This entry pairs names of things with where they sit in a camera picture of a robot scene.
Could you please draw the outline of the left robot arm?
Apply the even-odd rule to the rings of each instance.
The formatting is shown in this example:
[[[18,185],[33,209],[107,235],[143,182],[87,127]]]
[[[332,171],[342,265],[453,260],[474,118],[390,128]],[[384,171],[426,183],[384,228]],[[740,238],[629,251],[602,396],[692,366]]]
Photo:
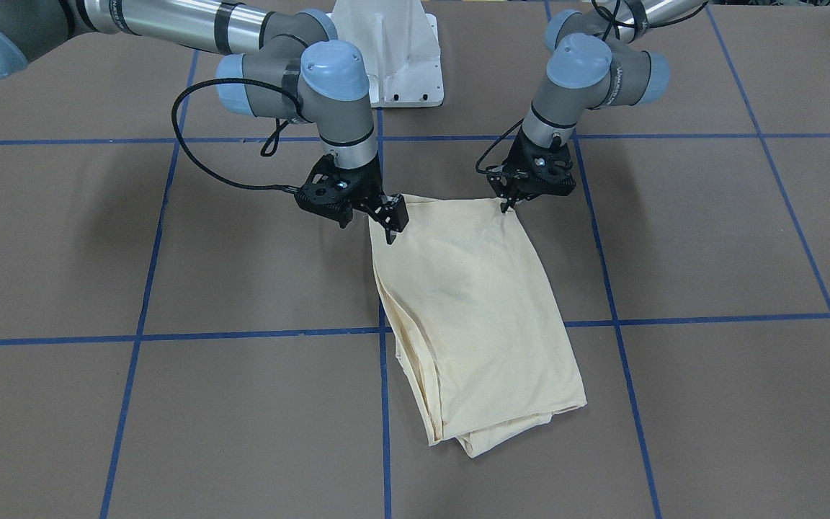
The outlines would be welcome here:
[[[544,35],[550,58],[527,114],[510,130],[509,154],[493,167],[476,164],[501,211],[570,195],[576,187],[570,145],[583,112],[652,103],[669,84],[666,57],[631,43],[705,7],[705,1],[594,1],[586,12],[554,14]]]

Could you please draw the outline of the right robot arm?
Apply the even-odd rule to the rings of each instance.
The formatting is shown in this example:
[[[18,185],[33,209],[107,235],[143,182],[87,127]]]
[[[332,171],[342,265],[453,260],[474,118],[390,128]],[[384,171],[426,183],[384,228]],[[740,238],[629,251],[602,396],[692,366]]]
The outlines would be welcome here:
[[[189,86],[172,105],[182,151],[182,102],[212,86],[228,111],[276,122],[263,156],[276,151],[287,125],[317,128],[325,152],[303,186],[257,191],[287,193],[300,209],[341,227],[362,211],[388,243],[404,230],[404,197],[383,191],[365,59],[323,11],[283,14],[224,1],[0,1],[0,79],[89,33],[167,40],[220,56],[216,79]]]

